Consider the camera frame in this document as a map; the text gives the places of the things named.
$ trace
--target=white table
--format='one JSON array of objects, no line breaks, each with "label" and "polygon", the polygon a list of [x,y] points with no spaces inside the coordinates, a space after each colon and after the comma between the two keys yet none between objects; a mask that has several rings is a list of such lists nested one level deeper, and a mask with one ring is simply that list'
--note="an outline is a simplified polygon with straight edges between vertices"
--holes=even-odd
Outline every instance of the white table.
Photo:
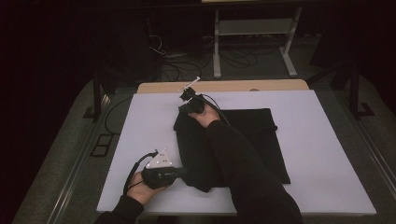
[{"label": "white table", "polygon": [[[287,192],[303,215],[373,215],[375,209],[353,170],[314,91],[205,92],[221,109],[271,108],[291,184]],[[139,93],[131,102],[98,211],[112,210],[134,163],[154,149],[167,148],[181,166],[173,125],[179,93]],[[146,215],[232,215],[226,188],[203,193],[181,179],[158,194]]]}]

